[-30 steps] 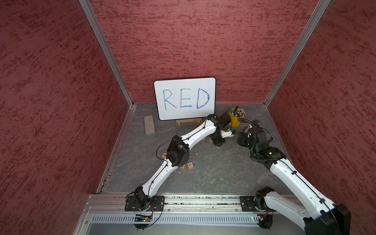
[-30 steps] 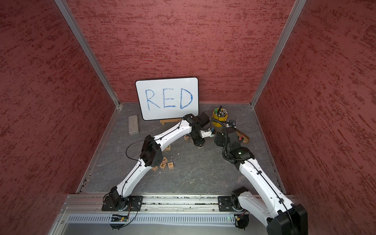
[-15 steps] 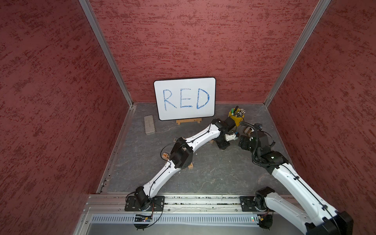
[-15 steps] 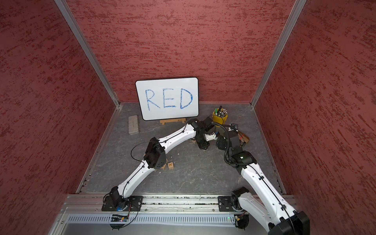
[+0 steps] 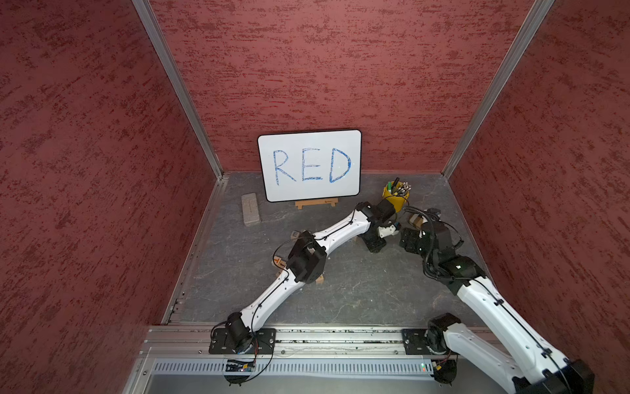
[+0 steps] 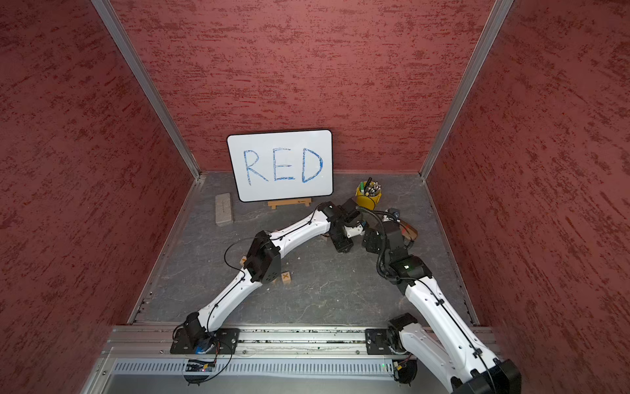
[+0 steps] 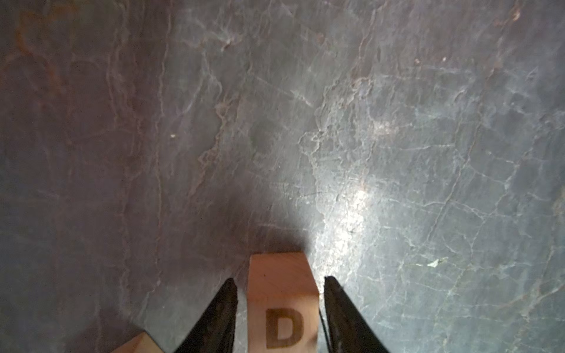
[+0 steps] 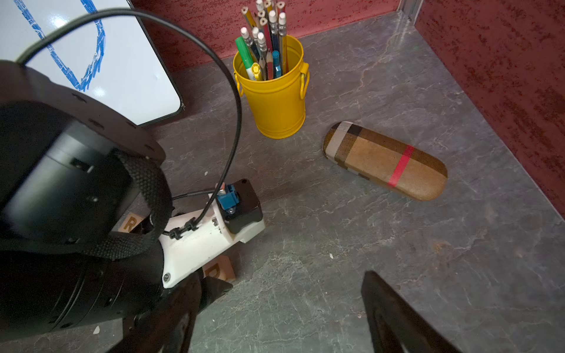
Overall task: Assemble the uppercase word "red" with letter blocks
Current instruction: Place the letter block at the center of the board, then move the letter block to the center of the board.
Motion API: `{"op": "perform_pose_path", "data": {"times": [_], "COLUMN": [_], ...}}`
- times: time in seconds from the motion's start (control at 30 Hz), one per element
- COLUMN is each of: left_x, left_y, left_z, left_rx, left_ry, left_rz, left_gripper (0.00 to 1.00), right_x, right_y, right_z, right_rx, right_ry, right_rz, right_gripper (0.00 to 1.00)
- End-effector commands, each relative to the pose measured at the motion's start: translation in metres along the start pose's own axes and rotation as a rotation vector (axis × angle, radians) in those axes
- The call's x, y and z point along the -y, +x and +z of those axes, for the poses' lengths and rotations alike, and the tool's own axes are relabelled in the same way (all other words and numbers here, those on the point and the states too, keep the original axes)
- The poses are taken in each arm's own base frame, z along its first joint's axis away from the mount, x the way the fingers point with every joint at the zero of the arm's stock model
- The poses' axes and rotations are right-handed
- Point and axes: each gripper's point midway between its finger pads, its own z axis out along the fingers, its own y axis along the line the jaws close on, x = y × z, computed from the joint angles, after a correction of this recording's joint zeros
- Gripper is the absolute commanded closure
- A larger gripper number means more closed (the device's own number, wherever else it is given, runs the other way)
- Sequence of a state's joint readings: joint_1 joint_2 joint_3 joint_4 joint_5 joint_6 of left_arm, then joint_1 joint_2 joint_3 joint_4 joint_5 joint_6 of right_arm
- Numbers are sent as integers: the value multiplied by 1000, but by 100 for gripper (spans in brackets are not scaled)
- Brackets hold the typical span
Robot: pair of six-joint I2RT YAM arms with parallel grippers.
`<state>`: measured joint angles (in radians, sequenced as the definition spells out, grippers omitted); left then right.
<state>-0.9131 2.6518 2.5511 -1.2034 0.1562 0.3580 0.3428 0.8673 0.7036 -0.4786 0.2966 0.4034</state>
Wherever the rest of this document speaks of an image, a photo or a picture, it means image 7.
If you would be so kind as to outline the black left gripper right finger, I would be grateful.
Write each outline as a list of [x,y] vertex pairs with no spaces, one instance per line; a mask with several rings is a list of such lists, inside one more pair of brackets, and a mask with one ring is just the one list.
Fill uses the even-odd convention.
[[324,302],[329,352],[389,353],[333,276],[325,277]]

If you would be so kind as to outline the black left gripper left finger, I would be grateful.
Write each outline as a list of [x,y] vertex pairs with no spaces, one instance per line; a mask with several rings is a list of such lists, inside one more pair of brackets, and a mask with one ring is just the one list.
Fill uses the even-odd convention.
[[228,278],[175,352],[232,353],[237,309],[237,286]]

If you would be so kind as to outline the wooden D letter block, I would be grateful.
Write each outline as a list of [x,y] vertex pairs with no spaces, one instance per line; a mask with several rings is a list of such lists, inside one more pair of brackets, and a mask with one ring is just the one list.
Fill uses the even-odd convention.
[[319,290],[301,252],[253,254],[247,284],[249,352],[316,352]]

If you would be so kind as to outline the wooden E letter block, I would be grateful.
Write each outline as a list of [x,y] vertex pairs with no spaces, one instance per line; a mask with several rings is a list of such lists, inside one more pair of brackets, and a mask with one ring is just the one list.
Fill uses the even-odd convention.
[[163,353],[163,350],[148,333],[142,332],[111,353]]

